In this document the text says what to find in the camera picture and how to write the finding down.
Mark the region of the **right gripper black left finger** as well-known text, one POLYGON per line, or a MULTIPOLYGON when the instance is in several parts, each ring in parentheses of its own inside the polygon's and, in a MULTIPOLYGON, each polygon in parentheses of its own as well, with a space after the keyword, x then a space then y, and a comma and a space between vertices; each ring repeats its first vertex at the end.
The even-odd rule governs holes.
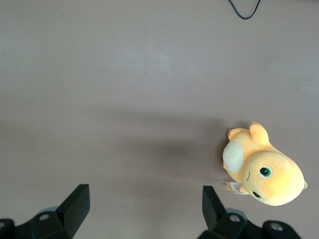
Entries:
POLYGON ((0 220, 2 239, 72 239, 90 211, 88 184, 78 185, 57 208, 46 209, 16 226, 14 220, 0 220))

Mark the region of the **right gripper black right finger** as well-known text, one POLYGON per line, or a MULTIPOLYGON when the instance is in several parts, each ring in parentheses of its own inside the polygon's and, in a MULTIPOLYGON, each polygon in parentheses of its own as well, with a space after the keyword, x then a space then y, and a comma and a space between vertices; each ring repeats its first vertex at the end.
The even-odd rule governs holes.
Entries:
POLYGON ((225 208, 212 186, 203 186, 202 213, 207 225, 200 239, 299 239, 288 224, 265 221, 261 227, 253 224, 246 214, 225 208))

